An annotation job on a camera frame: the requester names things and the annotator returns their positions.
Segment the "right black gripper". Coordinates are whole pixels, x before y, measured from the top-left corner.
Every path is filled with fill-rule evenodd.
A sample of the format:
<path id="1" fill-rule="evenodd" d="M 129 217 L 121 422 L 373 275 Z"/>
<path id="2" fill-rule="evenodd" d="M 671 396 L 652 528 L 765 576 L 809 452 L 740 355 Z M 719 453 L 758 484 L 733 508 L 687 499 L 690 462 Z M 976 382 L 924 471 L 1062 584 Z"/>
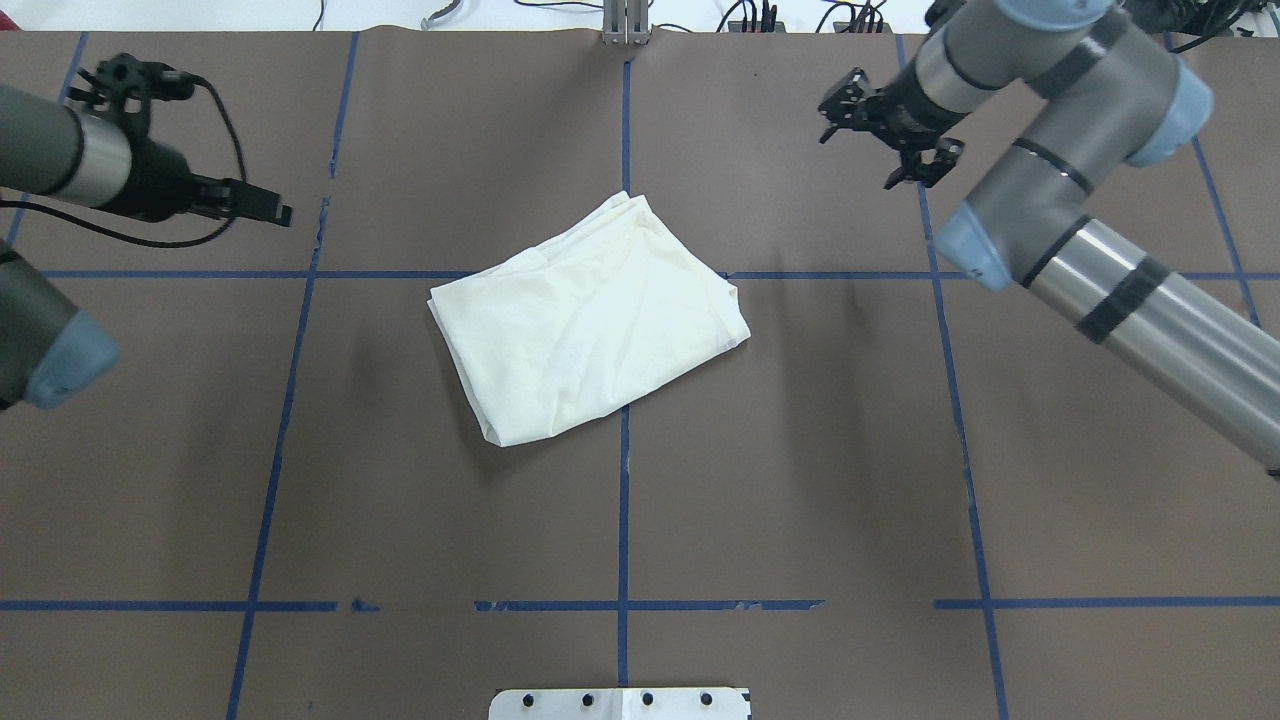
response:
<path id="1" fill-rule="evenodd" d="M 881 127 L 874 135 L 899 150 L 899 168 L 886 178 L 884 190 L 904 183 L 932 188 L 957 167 L 966 149 L 959 138 L 943 138 L 966 113 L 931 99 L 915 70 L 899 72 L 870 96 L 865 70 L 854 67 L 829 88 L 817 110 L 827 123 L 819 143 L 841 129 L 869 132 L 870 122 Z"/>

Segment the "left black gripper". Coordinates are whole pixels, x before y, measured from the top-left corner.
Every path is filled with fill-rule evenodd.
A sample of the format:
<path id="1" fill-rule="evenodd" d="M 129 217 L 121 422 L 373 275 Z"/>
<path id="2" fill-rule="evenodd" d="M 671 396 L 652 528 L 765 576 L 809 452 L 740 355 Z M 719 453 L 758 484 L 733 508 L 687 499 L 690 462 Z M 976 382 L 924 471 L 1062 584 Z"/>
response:
<path id="1" fill-rule="evenodd" d="M 198 178 L 175 149 L 146 140 L 132 147 L 129 174 L 122 190 L 105 204 L 105 213 L 147 223 L 196 214 L 288 228 L 293 208 L 279 193 L 242 179 Z"/>

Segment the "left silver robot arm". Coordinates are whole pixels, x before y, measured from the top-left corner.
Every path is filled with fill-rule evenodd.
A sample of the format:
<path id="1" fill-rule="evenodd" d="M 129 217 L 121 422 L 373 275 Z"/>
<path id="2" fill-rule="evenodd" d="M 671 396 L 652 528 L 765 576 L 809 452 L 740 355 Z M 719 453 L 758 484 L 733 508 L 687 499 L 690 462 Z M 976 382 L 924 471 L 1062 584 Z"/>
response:
<path id="1" fill-rule="evenodd" d="M 145 249 L 192 249 L 237 220 L 288 227 L 282 196 L 252 184 L 238 137 L 232 178 L 200 176 L 175 149 L 150 136 L 154 101 L 212 92 L 201 76 L 159 67 L 155 79 L 95 79 L 64 102 L 3 87 L 3 208 L 41 214 Z M 146 240 L 79 215 L 143 223 L 178 215 L 216 222 L 193 240 Z M 3 406 L 52 409 L 91 386 L 119 359 L 118 342 L 9 242 L 3 243 Z"/>

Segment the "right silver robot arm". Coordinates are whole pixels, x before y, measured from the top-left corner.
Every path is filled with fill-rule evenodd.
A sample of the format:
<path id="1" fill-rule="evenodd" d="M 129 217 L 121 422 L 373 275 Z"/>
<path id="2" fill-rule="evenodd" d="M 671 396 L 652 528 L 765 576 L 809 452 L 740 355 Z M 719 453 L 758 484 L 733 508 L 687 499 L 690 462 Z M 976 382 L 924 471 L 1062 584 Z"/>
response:
<path id="1" fill-rule="evenodd" d="M 1091 217 L 1119 167 L 1152 167 L 1213 110 L 1210 87 L 1114 1 L 964 1 L 929 23 L 884 86 L 855 68 L 818 111 L 826 136 L 899 155 L 884 184 L 931 187 L 957 164 L 950 131 L 1011 83 L 1043 101 L 943 225 L 936 252 L 989 291 L 1029 290 L 1277 475 L 1277 341 Z"/>

